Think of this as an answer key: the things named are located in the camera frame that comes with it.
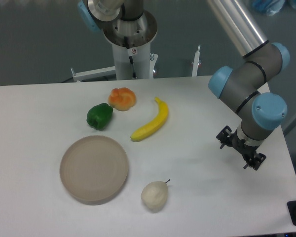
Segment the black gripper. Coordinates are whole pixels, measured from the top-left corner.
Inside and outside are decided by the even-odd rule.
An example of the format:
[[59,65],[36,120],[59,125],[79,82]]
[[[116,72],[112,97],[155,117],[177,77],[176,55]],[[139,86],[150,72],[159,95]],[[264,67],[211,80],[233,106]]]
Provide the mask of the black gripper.
[[220,149],[223,147],[233,147],[236,151],[243,154],[242,157],[246,162],[243,167],[246,169],[250,167],[254,170],[258,170],[261,164],[265,161],[266,155],[262,153],[257,153],[256,149],[258,146],[249,146],[245,144],[244,139],[240,139],[237,133],[233,133],[231,128],[226,125],[216,136],[216,139],[220,142]]

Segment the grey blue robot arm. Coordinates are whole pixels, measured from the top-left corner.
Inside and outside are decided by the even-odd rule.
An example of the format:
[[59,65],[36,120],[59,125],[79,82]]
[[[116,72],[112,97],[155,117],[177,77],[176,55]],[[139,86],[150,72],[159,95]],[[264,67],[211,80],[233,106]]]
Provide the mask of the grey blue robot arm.
[[[282,44],[269,42],[242,1],[211,0],[208,4],[245,60],[237,69],[218,69],[209,80],[211,92],[241,118],[235,131],[226,126],[217,139],[256,170],[266,158],[257,149],[287,113],[279,95],[261,94],[259,88],[287,67],[290,54]],[[103,31],[112,45],[117,79],[153,77],[150,43],[157,23],[141,0],[81,0],[77,8],[89,29]]]

